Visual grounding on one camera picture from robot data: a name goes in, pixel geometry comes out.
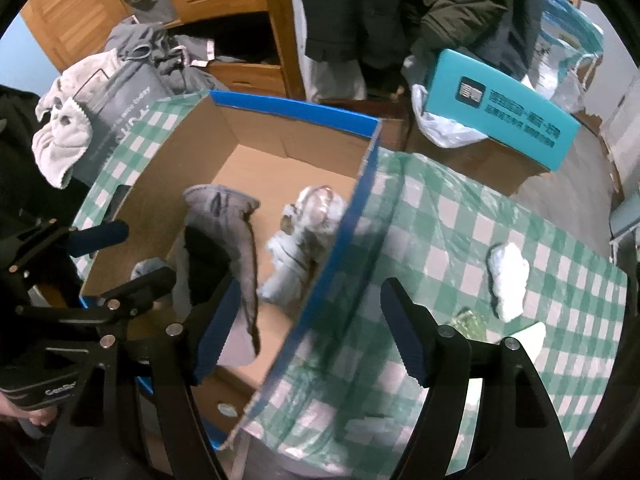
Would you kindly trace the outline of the person's left hand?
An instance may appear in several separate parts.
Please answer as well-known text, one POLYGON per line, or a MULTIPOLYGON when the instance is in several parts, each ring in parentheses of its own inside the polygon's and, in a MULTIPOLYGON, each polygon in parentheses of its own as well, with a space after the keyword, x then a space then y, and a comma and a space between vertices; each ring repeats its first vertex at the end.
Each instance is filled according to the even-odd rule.
POLYGON ((34 426, 45 427, 55 421, 58 409, 55 406, 49 406, 48 408, 25 411, 13 404, 6 396, 0 394, 0 414, 4 417, 26 419, 34 426))

